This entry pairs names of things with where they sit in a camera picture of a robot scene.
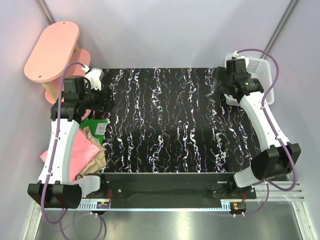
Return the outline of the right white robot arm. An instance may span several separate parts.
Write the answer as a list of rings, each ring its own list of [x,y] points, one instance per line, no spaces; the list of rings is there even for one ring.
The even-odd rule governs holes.
[[[301,154],[298,143],[291,143],[271,113],[266,101],[267,92],[257,78],[247,71],[248,60],[232,57],[214,72],[218,90],[226,97],[226,103],[240,106],[247,114],[260,146],[260,153],[251,160],[250,166],[237,172],[233,182],[227,185],[228,195],[239,198],[245,187],[263,181],[293,174],[292,190],[298,181],[295,164]]]

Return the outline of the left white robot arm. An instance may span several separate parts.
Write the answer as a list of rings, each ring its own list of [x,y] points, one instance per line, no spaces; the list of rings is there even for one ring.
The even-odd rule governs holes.
[[[51,138],[45,165],[28,195],[44,209],[76,209],[89,194],[103,198],[108,186],[94,174],[71,180],[74,142],[86,110],[109,112],[114,106],[111,89],[103,94],[102,77],[71,76],[61,82],[58,100],[51,108]]]

